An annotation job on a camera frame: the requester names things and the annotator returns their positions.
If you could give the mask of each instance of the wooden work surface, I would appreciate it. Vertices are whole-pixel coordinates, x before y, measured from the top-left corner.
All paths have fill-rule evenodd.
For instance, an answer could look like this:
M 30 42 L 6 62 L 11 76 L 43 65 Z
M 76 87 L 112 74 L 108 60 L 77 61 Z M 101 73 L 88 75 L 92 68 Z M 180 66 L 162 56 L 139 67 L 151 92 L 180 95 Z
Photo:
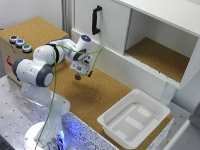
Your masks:
M 18 35 L 27 44 L 32 45 L 34 50 L 51 40 L 59 39 L 68 34 L 40 17 L 36 17 L 0 31 L 0 36 L 8 42 L 11 35 Z M 84 76 L 82 80 L 77 81 L 75 80 L 76 72 L 70 69 L 70 64 L 67 61 L 58 64 L 57 73 L 56 93 L 70 101 L 70 111 L 119 149 L 123 149 L 104 133 L 97 118 L 127 95 L 131 89 L 96 68 L 92 77 Z M 53 91 L 54 81 L 48 88 Z M 171 114 L 167 116 L 137 150 L 146 149 L 172 119 Z
M 181 82 L 190 60 L 149 38 L 144 38 L 125 53 L 178 82 Z
M 56 93 L 70 101 L 70 111 L 119 149 L 123 149 L 105 134 L 97 118 L 131 92 L 131 89 L 96 68 L 90 78 L 84 76 L 80 81 L 75 80 L 76 72 L 70 70 L 67 61 L 58 64 L 57 72 Z M 49 89 L 53 91 L 54 81 Z M 173 115 L 168 115 L 136 150 L 145 150 L 172 119 Z

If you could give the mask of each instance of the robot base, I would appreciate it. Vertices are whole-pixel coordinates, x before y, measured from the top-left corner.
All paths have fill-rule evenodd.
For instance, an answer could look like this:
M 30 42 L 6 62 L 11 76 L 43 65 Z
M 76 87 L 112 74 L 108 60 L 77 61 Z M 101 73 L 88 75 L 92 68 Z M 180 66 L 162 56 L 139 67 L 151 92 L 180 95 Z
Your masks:
M 49 150 L 49 147 L 45 146 L 44 148 L 39 147 L 39 144 L 37 148 L 35 149 L 36 146 L 36 141 L 34 140 L 34 137 L 37 135 L 39 130 L 42 128 L 44 125 L 44 122 L 37 123 L 33 125 L 25 134 L 24 137 L 24 150 Z

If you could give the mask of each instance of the white wall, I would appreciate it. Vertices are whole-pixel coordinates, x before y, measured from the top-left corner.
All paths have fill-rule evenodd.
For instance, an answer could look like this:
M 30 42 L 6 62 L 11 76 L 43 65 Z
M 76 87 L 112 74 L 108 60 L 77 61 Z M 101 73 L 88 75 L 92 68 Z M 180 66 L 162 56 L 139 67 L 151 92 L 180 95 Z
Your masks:
M 61 0 L 0 0 L 0 28 L 36 16 L 62 29 Z
M 189 112 L 192 112 L 200 102 L 200 71 L 186 84 L 178 90 L 173 102 Z

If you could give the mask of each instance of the door handle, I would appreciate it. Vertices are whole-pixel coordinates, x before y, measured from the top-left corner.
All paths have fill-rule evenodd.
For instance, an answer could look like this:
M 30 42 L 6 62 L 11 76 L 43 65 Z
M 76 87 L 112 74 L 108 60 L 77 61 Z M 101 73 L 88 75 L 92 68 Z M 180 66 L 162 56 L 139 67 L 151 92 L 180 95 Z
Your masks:
M 92 34 L 93 35 L 100 32 L 100 29 L 97 28 L 97 12 L 100 10 L 102 10 L 101 6 L 97 6 L 97 8 L 93 10 L 93 14 L 92 14 Z

